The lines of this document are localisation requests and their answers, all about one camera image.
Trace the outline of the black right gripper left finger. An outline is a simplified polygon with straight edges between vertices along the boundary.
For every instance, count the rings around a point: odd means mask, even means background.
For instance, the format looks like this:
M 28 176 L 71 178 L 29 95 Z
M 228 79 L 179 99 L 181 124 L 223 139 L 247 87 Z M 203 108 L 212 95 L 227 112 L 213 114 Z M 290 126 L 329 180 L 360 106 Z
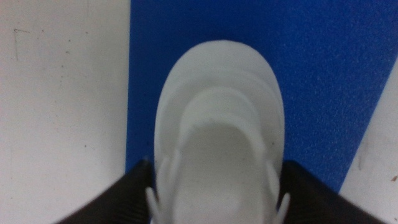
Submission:
M 142 159 L 109 189 L 59 223 L 148 224 L 146 188 L 151 186 L 152 164 Z

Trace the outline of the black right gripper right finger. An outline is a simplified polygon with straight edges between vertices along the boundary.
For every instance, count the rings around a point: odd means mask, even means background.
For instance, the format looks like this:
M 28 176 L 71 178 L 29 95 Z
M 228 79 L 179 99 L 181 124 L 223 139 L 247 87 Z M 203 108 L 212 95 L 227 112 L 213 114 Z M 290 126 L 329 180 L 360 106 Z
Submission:
M 288 224 L 377 224 L 382 221 L 353 205 L 298 162 L 284 161 L 279 201 L 290 194 Z

